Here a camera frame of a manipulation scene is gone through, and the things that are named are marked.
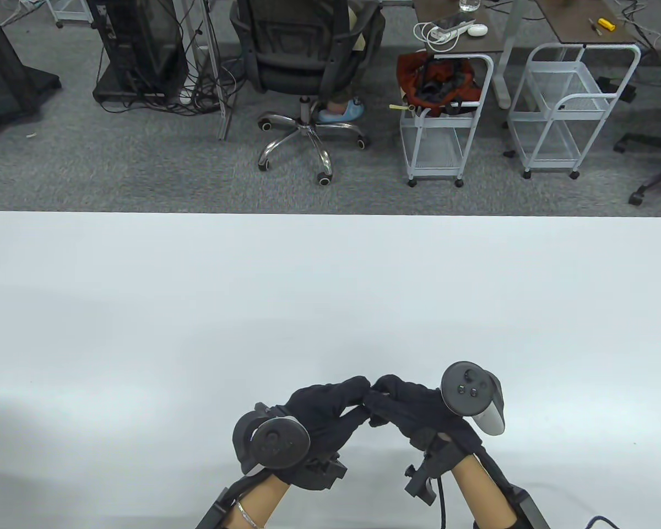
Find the glass of water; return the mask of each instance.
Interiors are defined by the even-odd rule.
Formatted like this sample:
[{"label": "glass of water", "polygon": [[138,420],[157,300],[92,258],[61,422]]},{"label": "glass of water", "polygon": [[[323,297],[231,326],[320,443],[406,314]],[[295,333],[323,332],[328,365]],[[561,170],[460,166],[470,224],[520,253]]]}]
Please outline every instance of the glass of water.
[{"label": "glass of water", "polygon": [[480,7],[480,0],[460,0],[460,10],[469,13]]}]

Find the chair leg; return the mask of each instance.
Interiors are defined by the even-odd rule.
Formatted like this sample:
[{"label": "chair leg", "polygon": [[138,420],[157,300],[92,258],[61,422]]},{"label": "chair leg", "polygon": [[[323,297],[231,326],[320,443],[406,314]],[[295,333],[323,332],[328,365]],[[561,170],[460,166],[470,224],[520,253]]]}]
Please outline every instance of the chair leg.
[{"label": "chair leg", "polygon": [[296,127],[296,120],[290,118],[289,116],[283,116],[283,114],[278,114],[276,112],[265,112],[260,117],[257,118],[257,123],[267,119],[270,123],[275,125],[283,125],[289,127]]},{"label": "chair leg", "polygon": [[365,137],[362,129],[353,123],[316,123],[316,130],[318,131],[350,131],[358,136]]},{"label": "chair leg", "polygon": [[272,141],[267,144],[265,148],[262,149],[262,152],[259,154],[259,159],[257,160],[258,165],[265,165],[267,163],[267,159],[270,156],[271,152],[274,151],[277,147],[279,147],[281,144],[287,142],[289,139],[293,138],[296,136],[296,134],[300,133],[301,131],[298,128],[295,128],[293,131],[288,132],[285,136],[282,136],[282,138],[275,139],[275,141]]},{"label": "chair leg", "polygon": [[618,146],[624,146],[628,142],[637,142],[650,147],[661,149],[661,138],[658,136],[648,136],[647,134],[625,134],[617,142]]},{"label": "chair leg", "polygon": [[646,191],[651,189],[653,186],[657,186],[661,183],[661,172],[655,176],[652,176],[646,182],[644,182],[637,191],[633,192],[630,195],[630,204],[638,206],[643,201],[643,195]]},{"label": "chair leg", "polygon": [[331,166],[331,155],[328,154],[328,151],[324,148],[321,139],[316,134],[316,131],[309,130],[306,131],[306,135],[313,143],[313,147],[316,149],[316,154],[318,154],[318,159],[321,161],[321,166],[323,166],[323,173],[326,176],[333,176],[333,167]]}]

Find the chrome chair base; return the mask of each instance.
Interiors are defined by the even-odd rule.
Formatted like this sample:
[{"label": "chrome chair base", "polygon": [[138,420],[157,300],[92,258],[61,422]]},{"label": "chrome chair base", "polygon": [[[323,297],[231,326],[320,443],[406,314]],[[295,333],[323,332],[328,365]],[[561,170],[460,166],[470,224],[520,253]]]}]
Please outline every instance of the chrome chair base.
[{"label": "chrome chair base", "polygon": [[316,123],[313,120],[313,111],[316,109],[318,101],[311,103],[310,98],[301,98],[301,113],[298,118],[290,116],[283,116],[274,112],[265,112],[257,119],[257,125],[263,131],[270,131],[274,126],[288,127],[291,130],[282,136],[282,138],[275,139],[262,149],[257,160],[257,166],[260,171],[267,171],[269,169],[269,156],[272,151],[275,151],[281,144],[286,143],[289,139],[295,138],[299,134],[303,134],[311,141],[313,148],[316,151],[318,160],[321,162],[321,173],[316,175],[316,181],[321,186],[328,186],[333,180],[333,165],[331,164],[331,156],[323,146],[323,142],[318,137],[319,132],[323,131],[349,131],[356,136],[356,143],[359,149],[366,149],[369,146],[369,140],[363,131],[353,123]]}]

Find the black chair base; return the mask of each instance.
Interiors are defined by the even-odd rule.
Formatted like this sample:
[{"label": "black chair base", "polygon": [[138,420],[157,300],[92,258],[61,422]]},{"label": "black chair base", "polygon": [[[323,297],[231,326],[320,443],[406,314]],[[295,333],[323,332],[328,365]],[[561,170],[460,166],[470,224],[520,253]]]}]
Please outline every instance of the black chair base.
[{"label": "black chair base", "polygon": [[[625,152],[627,150],[628,142],[641,143],[661,149],[661,138],[658,138],[657,136],[647,136],[646,134],[625,134],[617,143],[615,143],[615,151],[620,153]],[[661,183],[661,172],[641,184],[637,191],[630,195],[630,204],[633,206],[641,205],[646,191],[651,189],[651,187],[657,186],[659,183]]]},{"label": "black chair base", "polygon": [[257,167],[260,171],[267,171],[269,169],[269,156],[272,151],[275,151],[275,149],[281,144],[286,143],[288,139],[303,134],[311,141],[311,144],[313,144],[318,160],[321,162],[321,173],[316,175],[316,182],[321,186],[328,186],[333,180],[333,165],[331,164],[330,154],[328,154],[321,139],[318,137],[318,132],[350,132],[355,135],[356,144],[359,149],[366,149],[369,146],[368,137],[365,136],[361,128],[353,123],[316,123],[315,119],[313,119],[313,112],[315,111],[317,103],[318,101],[311,103],[310,98],[301,98],[301,113],[297,118],[284,116],[283,114],[276,114],[275,112],[265,112],[257,119],[257,126],[263,131],[270,131],[273,126],[290,129],[285,136],[275,139],[275,141],[268,143],[265,148],[262,149],[257,160]]}]

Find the office chair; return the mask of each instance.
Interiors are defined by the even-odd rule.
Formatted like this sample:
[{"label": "office chair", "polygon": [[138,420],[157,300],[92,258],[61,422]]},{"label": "office chair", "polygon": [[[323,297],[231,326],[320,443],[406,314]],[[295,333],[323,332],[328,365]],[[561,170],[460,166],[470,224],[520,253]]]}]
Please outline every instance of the office chair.
[{"label": "office chair", "polygon": [[[627,149],[627,143],[630,141],[661,149],[661,138],[658,138],[658,136],[627,133],[624,136],[622,136],[622,138],[617,143],[615,143],[615,151],[623,153]],[[641,205],[641,202],[643,202],[643,196],[645,192],[651,189],[651,187],[657,186],[659,183],[661,183],[661,172],[659,174],[656,174],[655,176],[652,176],[646,182],[641,184],[640,188],[637,189],[637,191],[630,194],[630,204],[633,206]]]},{"label": "office chair", "polygon": [[[366,69],[378,50],[384,31],[384,17],[377,0],[356,7],[357,20],[350,30],[348,0],[236,0],[230,8],[230,22],[240,39],[247,80],[259,93],[267,90],[298,95],[298,117],[265,112],[257,125],[263,131],[275,126],[289,128],[285,136],[267,144],[259,155],[260,171],[269,169],[269,156],[288,139],[303,134],[311,141],[323,171],[316,176],[321,186],[333,178],[331,156],[318,137],[319,132],[344,131],[355,136],[365,149],[369,140],[353,123],[316,123],[320,101],[347,88],[356,72]],[[363,51],[353,51],[362,35]]]}]

